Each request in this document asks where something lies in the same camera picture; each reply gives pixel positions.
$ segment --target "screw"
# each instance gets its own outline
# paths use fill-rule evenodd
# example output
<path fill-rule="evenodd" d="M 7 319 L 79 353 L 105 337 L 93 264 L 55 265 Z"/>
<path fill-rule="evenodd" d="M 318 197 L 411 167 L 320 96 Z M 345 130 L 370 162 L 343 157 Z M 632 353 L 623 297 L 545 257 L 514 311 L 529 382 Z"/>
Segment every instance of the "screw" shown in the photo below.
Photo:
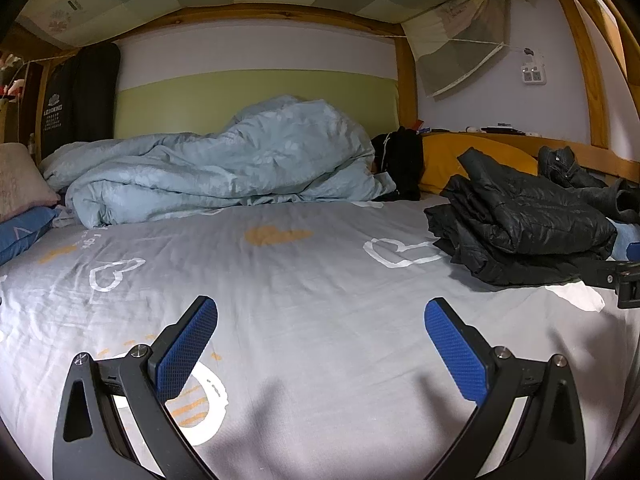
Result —
<path fill-rule="evenodd" d="M 146 351 L 148 350 L 147 345 L 135 345 L 130 351 L 129 355 L 131 357 L 144 357 L 146 355 Z"/>
<path fill-rule="evenodd" d="M 86 352 L 81 352 L 76 357 L 74 357 L 74 364 L 83 365 L 88 358 L 89 354 L 87 354 Z"/>
<path fill-rule="evenodd" d="M 497 346 L 494 348 L 494 353 L 498 359 L 508 359 L 511 357 L 511 350 L 509 350 L 506 346 Z"/>
<path fill-rule="evenodd" d="M 555 364 L 558 368 L 564 368 L 567 364 L 566 357 L 562 354 L 556 354 L 551 358 L 553 364 Z"/>

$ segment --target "pillow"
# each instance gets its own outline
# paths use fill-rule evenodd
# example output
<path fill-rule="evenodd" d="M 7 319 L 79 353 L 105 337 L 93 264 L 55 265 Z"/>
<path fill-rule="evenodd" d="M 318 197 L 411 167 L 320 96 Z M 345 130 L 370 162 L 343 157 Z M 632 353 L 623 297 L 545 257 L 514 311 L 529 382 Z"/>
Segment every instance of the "pillow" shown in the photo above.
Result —
<path fill-rule="evenodd" d="M 424 173 L 420 179 L 420 190 L 440 194 L 453 175 L 469 178 L 458 162 L 458 157 L 469 148 L 475 148 L 498 163 L 523 173 L 538 174 L 536 159 L 508 144 L 464 134 L 430 135 L 422 138 Z"/>
<path fill-rule="evenodd" d="M 58 203 L 58 196 L 44 181 L 23 144 L 0 144 L 0 168 L 0 222 L 32 207 Z"/>
<path fill-rule="evenodd" d="M 226 124 L 222 131 L 226 132 L 229 128 L 241 121 L 244 121 L 247 117 L 252 117 L 262 112 L 266 112 L 267 110 L 279 110 L 280 108 L 294 105 L 299 102 L 300 99 L 296 99 L 293 96 L 280 95 L 277 97 L 272 97 L 271 99 L 267 99 L 266 101 L 260 101 L 259 103 L 256 103 L 254 105 L 245 106 L 237 114 L 231 117 L 231 120 Z"/>
<path fill-rule="evenodd" d="M 34 207 L 0 224 L 0 266 L 31 247 L 51 227 L 56 212 Z"/>

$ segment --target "beige pillow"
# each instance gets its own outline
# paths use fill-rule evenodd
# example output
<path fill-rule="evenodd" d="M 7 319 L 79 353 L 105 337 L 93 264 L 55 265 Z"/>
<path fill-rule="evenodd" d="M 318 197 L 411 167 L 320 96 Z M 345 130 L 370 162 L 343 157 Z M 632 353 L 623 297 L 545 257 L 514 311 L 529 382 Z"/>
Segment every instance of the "beige pillow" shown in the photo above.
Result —
<path fill-rule="evenodd" d="M 26 146 L 18 142 L 0 144 L 0 222 L 32 207 L 56 205 L 58 200 Z"/>

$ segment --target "green headboard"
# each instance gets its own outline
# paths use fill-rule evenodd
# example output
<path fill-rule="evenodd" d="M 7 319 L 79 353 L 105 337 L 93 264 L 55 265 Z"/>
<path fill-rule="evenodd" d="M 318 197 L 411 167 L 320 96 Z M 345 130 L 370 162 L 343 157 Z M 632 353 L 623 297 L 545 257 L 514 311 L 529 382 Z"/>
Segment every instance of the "green headboard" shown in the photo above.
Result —
<path fill-rule="evenodd" d="M 166 79 L 116 97 L 115 137 L 219 132 L 241 108 L 281 94 L 325 99 L 371 137 L 398 128 L 393 79 L 322 70 L 232 70 Z"/>

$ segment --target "textured blue pad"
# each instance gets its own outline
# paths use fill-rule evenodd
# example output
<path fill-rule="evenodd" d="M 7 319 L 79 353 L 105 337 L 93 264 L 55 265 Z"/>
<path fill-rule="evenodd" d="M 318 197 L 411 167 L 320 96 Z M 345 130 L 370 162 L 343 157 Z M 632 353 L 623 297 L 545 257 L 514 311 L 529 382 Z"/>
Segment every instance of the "textured blue pad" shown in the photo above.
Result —
<path fill-rule="evenodd" d="M 424 326 L 462 396 L 482 404 L 487 394 L 484 367 L 435 300 L 424 309 Z"/>
<path fill-rule="evenodd" d="M 173 399 L 187 382 L 218 324 L 216 303 L 207 298 L 156 368 L 156 396 Z"/>

